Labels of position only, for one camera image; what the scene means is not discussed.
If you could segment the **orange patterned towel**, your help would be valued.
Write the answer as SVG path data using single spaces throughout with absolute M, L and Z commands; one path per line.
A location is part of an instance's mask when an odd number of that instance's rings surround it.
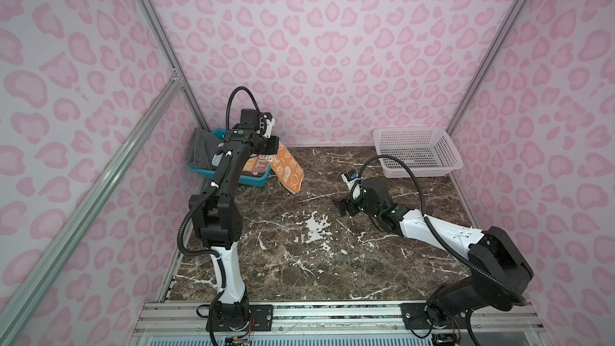
M 269 165 L 281 184 L 292 194 L 300 192 L 304 180 L 304 169 L 299 165 L 290 150 L 279 143 L 278 152 L 268 157 Z

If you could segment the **grey terry towel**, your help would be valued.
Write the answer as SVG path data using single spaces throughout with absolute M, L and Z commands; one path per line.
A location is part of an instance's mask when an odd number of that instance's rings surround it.
M 210 131 L 196 128 L 191 136 L 187 150 L 186 164 L 191 168 L 200 170 L 213 170 L 216 165 L 212 164 L 216 151 L 222 139 Z

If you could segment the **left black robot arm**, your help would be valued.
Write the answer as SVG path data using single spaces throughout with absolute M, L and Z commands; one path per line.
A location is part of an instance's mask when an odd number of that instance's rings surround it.
M 243 168 L 254 155 L 275 155 L 279 138 L 272 134 L 274 117 L 269 112 L 243 109 L 240 122 L 226 131 L 216 150 L 219 160 L 204 191 L 191 197 L 187 219 L 204 249 L 197 255 L 211 257 L 217 295 L 211 304 L 212 318 L 230 328 L 243 328 L 249 321 L 249 299 L 240 273 L 238 243 L 243 217 L 235 192 Z

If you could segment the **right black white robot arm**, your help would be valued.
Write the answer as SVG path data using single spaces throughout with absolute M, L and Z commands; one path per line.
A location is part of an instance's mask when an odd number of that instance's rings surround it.
M 424 203 L 417 208 L 397 203 L 383 178 L 360 178 L 348 171 L 341 179 L 348 188 L 334 202 L 341 216 L 364 214 L 381 232 L 427 243 L 469 270 L 467 277 L 429 296 L 422 314 L 429 325 L 443 328 L 461 313 L 487 307 L 508 312 L 527 304 L 523 294 L 533 270 L 504 229 L 461 226 L 427 214 Z

